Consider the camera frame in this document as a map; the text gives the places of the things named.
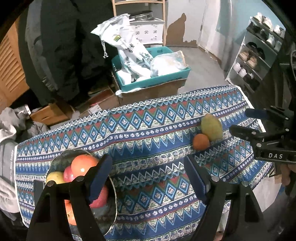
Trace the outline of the person's right hand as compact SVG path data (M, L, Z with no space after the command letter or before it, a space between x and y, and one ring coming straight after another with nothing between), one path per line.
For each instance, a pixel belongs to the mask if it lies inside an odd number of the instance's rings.
M280 171L279 175L275 176L275 184L282 183L283 186L290 184L290 174L296 171L295 164L280 164L276 163L276 170Z

